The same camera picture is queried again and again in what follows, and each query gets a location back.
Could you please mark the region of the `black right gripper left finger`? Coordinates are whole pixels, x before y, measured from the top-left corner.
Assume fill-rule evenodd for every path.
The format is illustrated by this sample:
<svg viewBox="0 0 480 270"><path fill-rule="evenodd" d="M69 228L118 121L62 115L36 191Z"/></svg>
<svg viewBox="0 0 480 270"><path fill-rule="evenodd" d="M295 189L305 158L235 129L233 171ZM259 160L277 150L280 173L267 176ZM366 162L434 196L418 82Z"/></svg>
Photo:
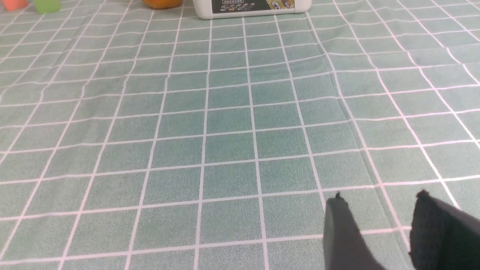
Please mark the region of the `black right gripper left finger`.
<svg viewBox="0 0 480 270"><path fill-rule="evenodd" d="M326 200L323 253L326 270L384 270L366 245L339 192Z"/></svg>

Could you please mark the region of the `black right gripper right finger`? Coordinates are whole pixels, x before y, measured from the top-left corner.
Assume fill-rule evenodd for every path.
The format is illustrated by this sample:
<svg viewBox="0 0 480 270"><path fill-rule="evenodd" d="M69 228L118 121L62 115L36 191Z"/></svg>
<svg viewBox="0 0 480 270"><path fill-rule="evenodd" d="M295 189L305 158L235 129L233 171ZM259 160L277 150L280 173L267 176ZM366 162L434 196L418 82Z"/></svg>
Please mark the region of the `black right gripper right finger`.
<svg viewBox="0 0 480 270"><path fill-rule="evenodd" d="M479 220L425 190L417 193L409 237L417 270L480 268Z"/></svg>

